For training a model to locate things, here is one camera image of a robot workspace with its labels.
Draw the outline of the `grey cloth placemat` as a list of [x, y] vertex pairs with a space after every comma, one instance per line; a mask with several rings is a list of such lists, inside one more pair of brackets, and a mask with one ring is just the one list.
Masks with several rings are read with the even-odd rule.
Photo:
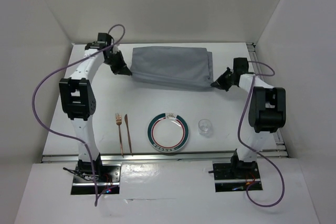
[[214, 82], [212, 52], [199, 47], [136, 47], [131, 72], [136, 81], [189, 90], [203, 91]]

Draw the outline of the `copper fork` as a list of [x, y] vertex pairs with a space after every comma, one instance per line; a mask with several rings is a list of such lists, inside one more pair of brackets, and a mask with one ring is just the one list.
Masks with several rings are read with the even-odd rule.
[[115, 122], [116, 125], [118, 126], [118, 133], [119, 133], [119, 143], [120, 143], [120, 151], [121, 151], [121, 156], [124, 156], [123, 153], [123, 144], [122, 144], [122, 134], [121, 134], [121, 124], [122, 124], [122, 117], [120, 115], [120, 113], [116, 113], [116, 117], [115, 117]]

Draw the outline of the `clear plastic cup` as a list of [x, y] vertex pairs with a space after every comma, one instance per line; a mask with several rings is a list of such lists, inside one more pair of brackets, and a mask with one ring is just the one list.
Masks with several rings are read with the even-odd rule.
[[198, 122], [198, 133], [204, 137], [211, 137], [213, 135], [213, 126], [210, 120], [201, 119]]

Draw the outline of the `white plate green red rim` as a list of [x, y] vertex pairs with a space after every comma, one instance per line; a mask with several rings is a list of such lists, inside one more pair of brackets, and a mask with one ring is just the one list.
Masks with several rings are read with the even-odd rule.
[[187, 122], [178, 114], [162, 113], [149, 123], [147, 136], [150, 144], [162, 153], [181, 151], [188, 141]]

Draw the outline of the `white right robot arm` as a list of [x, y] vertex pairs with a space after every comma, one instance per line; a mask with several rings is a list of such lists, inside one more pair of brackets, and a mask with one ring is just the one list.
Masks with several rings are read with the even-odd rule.
[[[230, 159], [229, 172], [240, 178], [256, 168], [257, 153], [265, 144], [260, 136], [262, 132], [274, 133], [286, 123], [286, 91], [273, 87], [260, 79], [260, 75], [249, 71], [247, 58], [234, 58], [233, 68], [226, 71], [211, 84], [211, 87], [228, 91], [237, 86], [248, 93], [243, 113], [238, 123], [238, 141], [241, 146]], [[254, 129], [255, 136], [243, 142], [240, 136], [243, 119], [248, 113], [248, 123]]]

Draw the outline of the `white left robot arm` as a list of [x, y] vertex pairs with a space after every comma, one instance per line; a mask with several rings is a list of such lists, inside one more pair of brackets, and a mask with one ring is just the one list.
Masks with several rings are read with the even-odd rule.
[[108, 33], [99, 33], [97, 41], [85, 46], [85, 56], [89, 59], [80, 63], [69, 78], [62, 78], [59, 81], [62, 110], [70, 119], [76, 138], [81, 140], [78, 145], [78, 171], [93, 182], [103, 177], [104, 169], [94, 140], [92, 119], [97, 103], [91, 82], [102, 64], [108, 65], [116, 75], [132, 75], [117, 45], [91, 56], [111, 46], [113, 42], [114, 39]]

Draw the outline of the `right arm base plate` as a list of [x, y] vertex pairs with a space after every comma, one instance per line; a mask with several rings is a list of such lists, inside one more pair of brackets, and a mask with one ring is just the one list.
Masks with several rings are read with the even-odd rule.
[[230, 163], [213, 163], [213, 170], [208, 172], [214, 175], [215, 191], [236, 192], [262, 190], [262, 183], [258, 166], [252, 170], [234, 171]]

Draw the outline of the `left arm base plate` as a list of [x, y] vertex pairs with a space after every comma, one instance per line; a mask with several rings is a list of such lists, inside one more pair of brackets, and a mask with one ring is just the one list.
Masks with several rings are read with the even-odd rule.
[[[94, 195], [96, 193], [92, 172], [81, 174], [77, 168], [71, 172], [73, 174], [71, 195]], [[120, 176], [121, 164], [104, 166], [101, 175], [96, 175], [98, 195], [119, 194]]]

